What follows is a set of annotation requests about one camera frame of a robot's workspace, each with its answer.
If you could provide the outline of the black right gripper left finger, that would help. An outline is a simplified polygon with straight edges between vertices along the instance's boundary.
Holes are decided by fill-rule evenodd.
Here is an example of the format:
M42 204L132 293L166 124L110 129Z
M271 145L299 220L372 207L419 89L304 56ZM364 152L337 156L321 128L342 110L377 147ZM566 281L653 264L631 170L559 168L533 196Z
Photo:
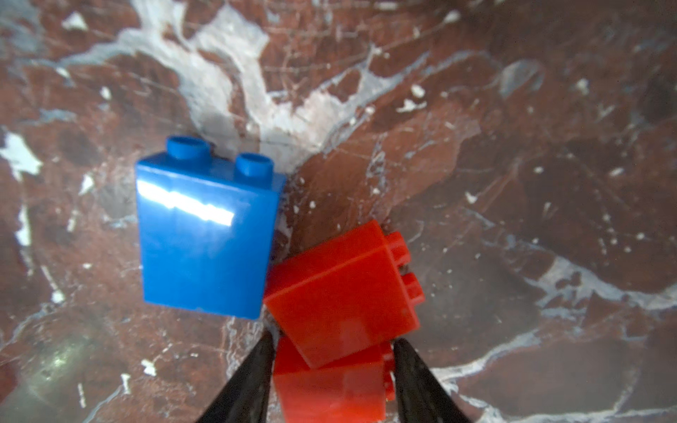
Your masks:
M266 423L274 359L273 334L265 330L197 423Z

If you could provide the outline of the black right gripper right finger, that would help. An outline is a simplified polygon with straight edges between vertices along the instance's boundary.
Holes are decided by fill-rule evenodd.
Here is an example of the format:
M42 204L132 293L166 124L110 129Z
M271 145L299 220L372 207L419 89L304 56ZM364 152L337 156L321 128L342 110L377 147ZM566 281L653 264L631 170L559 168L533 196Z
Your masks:
M396 339L393 351L400 422L471 422L406 339Z

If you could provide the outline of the red lego brick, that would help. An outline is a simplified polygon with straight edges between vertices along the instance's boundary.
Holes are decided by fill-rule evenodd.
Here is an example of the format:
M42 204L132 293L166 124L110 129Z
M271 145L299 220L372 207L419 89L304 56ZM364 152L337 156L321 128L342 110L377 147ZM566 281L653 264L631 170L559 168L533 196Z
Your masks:
M420 282L399 232L371 222L271 269L281 329L273 385L287 422L379 422L395 398L391 342L420 326Z

